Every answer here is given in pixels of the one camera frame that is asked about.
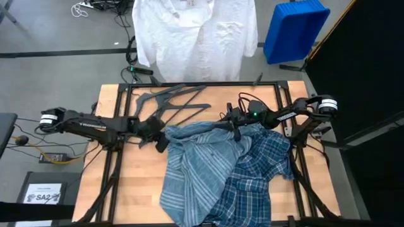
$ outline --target gray floor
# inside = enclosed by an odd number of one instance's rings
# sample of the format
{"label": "gray floor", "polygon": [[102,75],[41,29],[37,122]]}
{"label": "gray floor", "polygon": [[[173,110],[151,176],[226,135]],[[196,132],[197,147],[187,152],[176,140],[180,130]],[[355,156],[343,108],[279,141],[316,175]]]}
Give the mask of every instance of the gray floor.
{"label": "gray floor", "polygon": [[[79,0],[14,0],[9,11],[16,17],[14,25],[6,18],[0,24],[0,53],[53,50],[124,48],[127,36],[114,22],[114,13],[86,9],[88,18],[74,18],[70,8]],[[264,42],[272,12],[276,4],[286,0],[256,0],[259,40]],[[318,40],[324,37],[343,13],[350,0],[321,0],[331,10]],[[301,66],[302,61],[290,62]],[[0,112],[15,112],[20,117],[37,119],[40,111],[52,107],[72,108],[89,112],[97,100],[101,84],[121,83],[119,72],[126,67],[124,54],[81,55],[65,57],[31,57],[0,59]],[[158,69],[151,67],[162,80]],[[309,93],[314,93],[307,75],[282,71],[277,65],[267,65],[262,48],[256,55],[245,58],[241,80],[252,81],[263,73],[263,80],[304,80]],[[35,123],[18,121],[24,130],[32,132]],[[335,139],[332,134],[326,135]],[[59,143],[84,141],[82,137],[64,134],[49,136]],[[82,152],[84,146],[78,146]],[[69,153],[68,149],[47,149]],[[37,154],[35,150],[27,152]],[[343,216],[357,218],[358,213],[338,150],[327,149],[331,160],[331,177]],[[35,158],[13,151],[5,151],[0,160],[0,201],[14,202],[27,171],[80,172],[83,163],[72,165],[38,164]]]}

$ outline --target yellow cable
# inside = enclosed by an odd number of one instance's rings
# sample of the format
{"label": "yellow cable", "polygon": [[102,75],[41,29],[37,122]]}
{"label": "yellow cable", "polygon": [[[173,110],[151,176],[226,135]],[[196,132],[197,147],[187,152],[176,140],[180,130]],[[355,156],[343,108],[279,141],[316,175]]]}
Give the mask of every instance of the yellow cable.
{"label": "yellow cable", "polygon": [[[13,139],[18,139],[18,137],[16,137],[16,136],[11,136],[11,138],[13,138]],[[53,161],[53,160],[52,160],[42,149],[40,149],[38,146],[36,146],[36,145],[34,145],[34,144],[32,144],[32,143],[28,143],[28,144],[29,144],[31,147],[33,147],[33,148],[35,148],[36,150],[38,150],[38,151],[44,156],[44,158],[45,158],[46,160],[50,161],[50,162],[53,163],[53,164],[64,165],[64,164],[74,163],[75,161],[80,160],[80,159],[84,156],[84,154],[83,154],[83,155],[81,155],[80,157],[75,158],[75,159],[72,159],[72,160],[70,160],[70,161]]]}

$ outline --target crumpled shirt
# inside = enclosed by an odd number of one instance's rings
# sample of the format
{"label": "crumpled shirt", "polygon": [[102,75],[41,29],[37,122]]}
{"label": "crumpled shirt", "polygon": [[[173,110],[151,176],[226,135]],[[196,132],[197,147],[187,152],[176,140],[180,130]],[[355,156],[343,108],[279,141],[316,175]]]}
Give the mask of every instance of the crumpled shirt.
{"label": "crumpled shirt", "polygon": [[213,122],[166,128],[170,143],[160,205],[179,226],[204,220],[237,227],[270,223],[268,182],[279,173],[292,178],[290,143],[260,124],[239,129],[236,142],[233,132],[214,129]]}
{"label": "crumpled shirt", "polygon": [[138,62],[167,82],[237,81],[258,44],[254,0],[136,0],[132,17]]}

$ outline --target black partition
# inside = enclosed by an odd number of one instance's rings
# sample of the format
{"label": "black partition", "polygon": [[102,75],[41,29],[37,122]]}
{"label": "black partition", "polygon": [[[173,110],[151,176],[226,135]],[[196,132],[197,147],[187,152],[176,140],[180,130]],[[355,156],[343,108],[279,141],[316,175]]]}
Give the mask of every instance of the black partition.
{"label": "black partition", "polygon": [[401,126],[342,151],[353,190],[359,190],[373,221],[404,223],[403,136]]}
{"label": "black partition", "polygon": [[356,0],[307,62],[317,93],[338,100],[339,144],[404,117],[403,9],[399,0]]}

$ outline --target shirt sleeve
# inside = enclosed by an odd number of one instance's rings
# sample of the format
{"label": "shirt sleeve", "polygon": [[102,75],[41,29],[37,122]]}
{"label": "shirt sleeve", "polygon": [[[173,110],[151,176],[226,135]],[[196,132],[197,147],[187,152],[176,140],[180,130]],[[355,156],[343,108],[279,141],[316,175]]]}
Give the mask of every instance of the shirt sleeve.
{"label": "shirt sleeve", "polygon": [[247,29],[247,35],[246,35],[246,44],[244,46],[244,55],[246,57],[252,57],[255,53],[255,50],[257,49],[258,44],[257,15],[254,0],[249,0],[246,29]]}

